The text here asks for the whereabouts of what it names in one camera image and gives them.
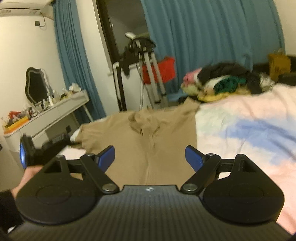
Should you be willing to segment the person's left hand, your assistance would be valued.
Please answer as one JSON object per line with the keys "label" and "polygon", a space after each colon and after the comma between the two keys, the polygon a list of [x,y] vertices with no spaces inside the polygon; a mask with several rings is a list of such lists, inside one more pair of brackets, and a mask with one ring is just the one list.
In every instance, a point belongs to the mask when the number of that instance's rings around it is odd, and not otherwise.
{"label": "person's left hand", "polygon": [[11,194],[16,199],[18,192],[43,168],[43,165],[29,166],[25,169],[19,185],[11,189]]}

